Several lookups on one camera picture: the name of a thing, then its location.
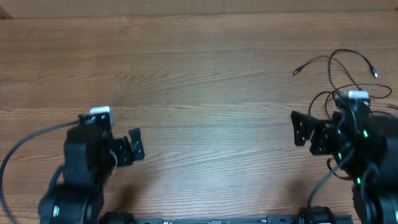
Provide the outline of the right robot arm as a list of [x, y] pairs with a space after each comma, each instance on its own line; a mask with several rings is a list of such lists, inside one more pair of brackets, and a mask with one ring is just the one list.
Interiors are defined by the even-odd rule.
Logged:
[[336, 166], [313, 189], [309, 200], [336, 173], [353, 181], [354, 208], [362, 223], [397, 223], [397, 138], [388, 136], [371, 114], [369, 99], [342, 96], [332, 119], [290, 115], [296, 146], [311, 142], [314, 156], [331, 155]]

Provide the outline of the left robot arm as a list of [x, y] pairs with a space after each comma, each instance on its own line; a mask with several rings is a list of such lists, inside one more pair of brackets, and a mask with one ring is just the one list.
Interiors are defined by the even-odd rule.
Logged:
[[117, 167], [130, 166], [145, 157], [140, 129], [116, 139], [110, 129], [80, 124], [67, 132], [65, 163], [54, 173], [40, 200], [41, 223], [106, 223], [100, 217], [104, 186]]

